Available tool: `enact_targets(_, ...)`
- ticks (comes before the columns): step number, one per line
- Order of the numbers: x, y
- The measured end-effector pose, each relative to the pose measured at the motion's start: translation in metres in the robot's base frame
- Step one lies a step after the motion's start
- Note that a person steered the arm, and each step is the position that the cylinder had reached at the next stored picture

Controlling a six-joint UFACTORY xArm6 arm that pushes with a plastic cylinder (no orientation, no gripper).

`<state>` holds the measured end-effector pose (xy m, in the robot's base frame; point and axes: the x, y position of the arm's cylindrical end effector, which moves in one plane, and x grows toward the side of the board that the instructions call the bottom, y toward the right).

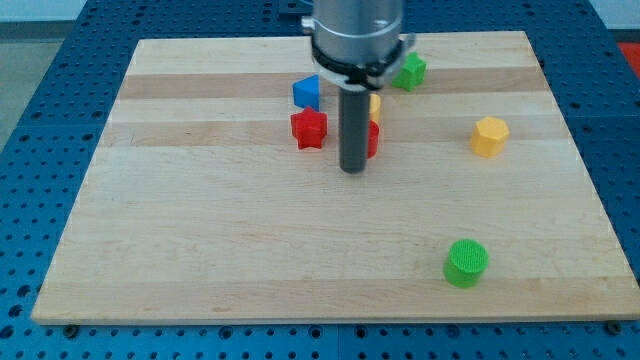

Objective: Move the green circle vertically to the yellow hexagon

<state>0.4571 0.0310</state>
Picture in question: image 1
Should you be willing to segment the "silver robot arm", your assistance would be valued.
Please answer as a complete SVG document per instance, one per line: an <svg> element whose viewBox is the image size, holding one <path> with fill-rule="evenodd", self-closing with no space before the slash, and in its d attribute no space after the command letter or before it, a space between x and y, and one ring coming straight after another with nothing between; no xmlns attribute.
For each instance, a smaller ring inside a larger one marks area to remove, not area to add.
<svg viewBox="0 0 640 360"><path fill-rule="evenodd" d="M392 82L416 41L404 33L403 0L318 0L301 18L317 73L348 91Z"/></svg>

